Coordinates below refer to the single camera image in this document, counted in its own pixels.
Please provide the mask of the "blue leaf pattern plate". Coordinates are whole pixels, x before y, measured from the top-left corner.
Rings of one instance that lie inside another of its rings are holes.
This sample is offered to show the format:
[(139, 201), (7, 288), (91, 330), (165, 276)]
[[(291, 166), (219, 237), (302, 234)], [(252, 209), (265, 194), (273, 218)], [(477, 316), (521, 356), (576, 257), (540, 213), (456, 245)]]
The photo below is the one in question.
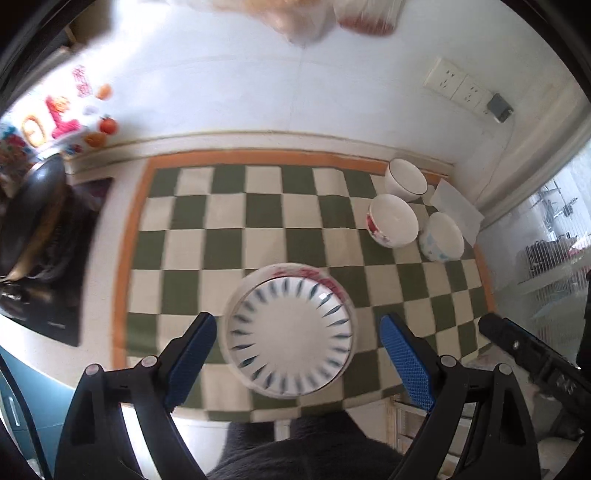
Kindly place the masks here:
[(221, 319), (226, 363), (249, 389), (291, 399), (338, 380), (356, 350), (356, 312), (331, 278), (281, 274), (235, 296)]

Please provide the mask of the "blue patterned white bowl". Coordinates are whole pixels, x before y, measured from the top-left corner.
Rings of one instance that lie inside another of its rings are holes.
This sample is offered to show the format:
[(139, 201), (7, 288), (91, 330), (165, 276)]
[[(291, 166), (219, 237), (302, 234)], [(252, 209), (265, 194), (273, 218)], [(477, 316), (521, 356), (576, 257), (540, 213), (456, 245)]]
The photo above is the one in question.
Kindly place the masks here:
[(420, 233), (419, 246), (428, 260), (445, 263), (461, 259), (465, 250), (465, 240), (450, 216), (436, 212), (429, 217)]

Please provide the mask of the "pink floral plate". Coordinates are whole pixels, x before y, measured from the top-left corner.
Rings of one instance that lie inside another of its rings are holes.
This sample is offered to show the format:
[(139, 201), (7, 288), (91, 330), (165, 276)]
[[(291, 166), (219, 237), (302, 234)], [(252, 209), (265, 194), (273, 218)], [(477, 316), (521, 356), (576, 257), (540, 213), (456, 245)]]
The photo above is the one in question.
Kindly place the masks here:
[(225, 362), (238, 369), (345, 369), (356, 349), (355, 307), (318, 268), (269, 265), (243, 278), (229, 297), (219, 345)]

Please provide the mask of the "red floral white bowl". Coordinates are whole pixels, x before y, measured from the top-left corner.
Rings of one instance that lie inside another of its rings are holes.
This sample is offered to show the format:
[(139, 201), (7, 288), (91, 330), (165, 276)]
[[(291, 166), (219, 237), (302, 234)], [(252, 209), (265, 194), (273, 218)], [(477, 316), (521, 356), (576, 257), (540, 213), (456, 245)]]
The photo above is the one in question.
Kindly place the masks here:
[(405, 247), (419, 234), (414, 210), (406, 201), (391, 194), (381, 194), (370, 201), (366, 223), (372, 238), (389, 249)]

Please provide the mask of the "black rimmed white bowl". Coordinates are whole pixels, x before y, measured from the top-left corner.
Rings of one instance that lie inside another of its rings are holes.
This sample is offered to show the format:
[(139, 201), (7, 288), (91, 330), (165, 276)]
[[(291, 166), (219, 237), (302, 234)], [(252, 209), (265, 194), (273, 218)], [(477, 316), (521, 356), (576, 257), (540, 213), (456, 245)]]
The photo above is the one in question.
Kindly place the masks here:
[(384, 180), (386, 192), (406, 202), (415, 201), (428, 191), (428, 182), (421, 170), (401, 158), (389, 162)]

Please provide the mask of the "green checkered mat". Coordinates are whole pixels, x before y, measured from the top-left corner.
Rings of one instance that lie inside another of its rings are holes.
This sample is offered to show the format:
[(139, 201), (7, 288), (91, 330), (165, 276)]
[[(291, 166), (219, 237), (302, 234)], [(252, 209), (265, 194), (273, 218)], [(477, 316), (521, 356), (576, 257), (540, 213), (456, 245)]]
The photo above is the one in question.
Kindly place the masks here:
[[(240, 150), (150, 159), (132, 202), (113, 313), (113, 364), (160, 353), (199, 312), (217, 339), (183, 413), (259, 422), (356, 407), (402, 383), (379, 335), (391, 312), (441, 354), (484, 349), (490, 308), (472, 251), (446, 264), (416, 244), (379, 245), (366, 221), (384, 189), (376, 161)], [(250, 327), (259, 307), (280, 325), (311, 303), (329, 348), (301, 374), (263, 359)]]

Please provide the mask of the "black gas stove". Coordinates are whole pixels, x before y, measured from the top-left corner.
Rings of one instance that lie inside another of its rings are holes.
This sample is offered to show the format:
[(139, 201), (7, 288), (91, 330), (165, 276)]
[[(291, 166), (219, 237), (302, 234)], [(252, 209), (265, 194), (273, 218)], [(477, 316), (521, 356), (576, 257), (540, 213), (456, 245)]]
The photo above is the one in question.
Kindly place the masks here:
[(28, 276), (1, 285), (1, 315), (42, 336), (80, 344), (87, 260), (111, 177), (70, 186), (56, 230)]

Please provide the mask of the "white folded paper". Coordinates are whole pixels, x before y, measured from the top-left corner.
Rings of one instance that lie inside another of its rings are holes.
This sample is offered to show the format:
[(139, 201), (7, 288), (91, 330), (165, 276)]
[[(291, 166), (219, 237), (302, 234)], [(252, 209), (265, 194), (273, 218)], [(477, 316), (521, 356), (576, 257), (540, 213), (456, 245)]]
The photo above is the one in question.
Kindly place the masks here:
[(431, 198), (431, 204), (457, 224), (466, 242), (474, 246), (484, 216), (454, 186), (441, 180)]

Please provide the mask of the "black plug adapter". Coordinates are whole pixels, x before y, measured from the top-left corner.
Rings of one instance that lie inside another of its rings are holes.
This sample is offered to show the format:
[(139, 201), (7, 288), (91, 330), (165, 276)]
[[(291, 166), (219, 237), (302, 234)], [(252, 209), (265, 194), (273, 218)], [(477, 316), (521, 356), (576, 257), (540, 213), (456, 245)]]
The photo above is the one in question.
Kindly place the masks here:
[(514, 113), (513, 107), (500, 93), (495, 93), (491, 97), (486, 108), (499, 124), (505, 123)]

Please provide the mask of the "colourful wall stickers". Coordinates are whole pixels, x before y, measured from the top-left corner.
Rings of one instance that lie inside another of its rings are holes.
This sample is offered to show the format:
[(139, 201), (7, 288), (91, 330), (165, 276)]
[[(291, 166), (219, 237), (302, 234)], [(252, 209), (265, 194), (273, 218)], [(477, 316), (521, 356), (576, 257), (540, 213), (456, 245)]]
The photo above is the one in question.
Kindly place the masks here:
[(39, 156), (55, 151), (73, 159), (104, 149), (120, 124), (111, 112), (110, 83), (82, 64), (48, 74), (1, 118), (2, 138)]

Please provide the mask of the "white wall socket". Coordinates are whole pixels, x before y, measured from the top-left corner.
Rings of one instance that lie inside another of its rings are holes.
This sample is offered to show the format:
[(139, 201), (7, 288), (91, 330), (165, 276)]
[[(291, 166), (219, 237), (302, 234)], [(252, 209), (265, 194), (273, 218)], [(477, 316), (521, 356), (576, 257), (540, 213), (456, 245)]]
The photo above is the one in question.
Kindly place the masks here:
[(424, 86), (467, 111), (489, 116), (493, 94), (451, 61), (439, 57), (427, 75)]

